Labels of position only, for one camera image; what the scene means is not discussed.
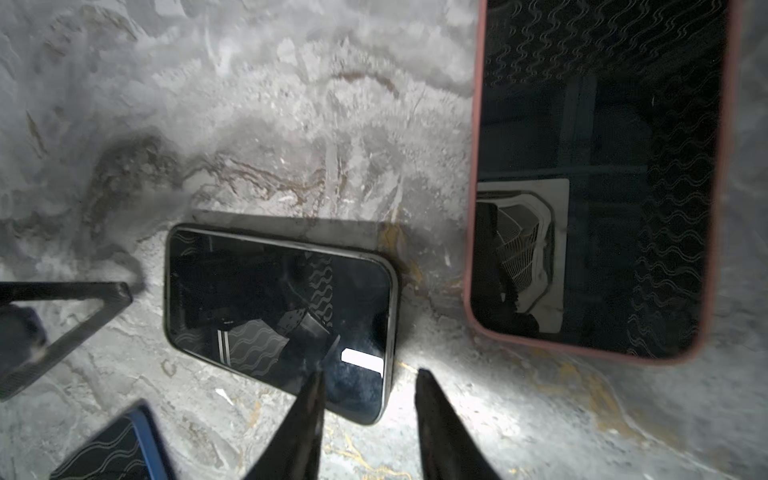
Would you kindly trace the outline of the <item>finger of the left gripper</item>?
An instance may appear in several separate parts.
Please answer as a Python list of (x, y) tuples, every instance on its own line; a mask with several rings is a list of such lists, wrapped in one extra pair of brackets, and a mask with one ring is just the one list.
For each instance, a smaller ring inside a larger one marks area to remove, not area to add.
[[(53, 342), (34, 308), (22, 302), (98, 300), (101, 308)], [(31, 386), (132, 303), (124, 282), (3, 282), (1, 399)]]

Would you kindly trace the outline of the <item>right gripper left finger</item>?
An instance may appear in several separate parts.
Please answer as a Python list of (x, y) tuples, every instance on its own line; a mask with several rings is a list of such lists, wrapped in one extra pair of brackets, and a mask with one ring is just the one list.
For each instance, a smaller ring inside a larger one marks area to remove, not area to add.
[(244, 479), (317, 479), (325, 404), (324, 374), (313, 372)]

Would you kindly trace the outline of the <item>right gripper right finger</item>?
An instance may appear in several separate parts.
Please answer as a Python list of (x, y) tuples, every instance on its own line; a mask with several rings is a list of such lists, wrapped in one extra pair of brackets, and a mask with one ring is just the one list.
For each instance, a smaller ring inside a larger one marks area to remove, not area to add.
[(415, 407), (425, 479), (500, 479), (427, 369), (418, 370)]

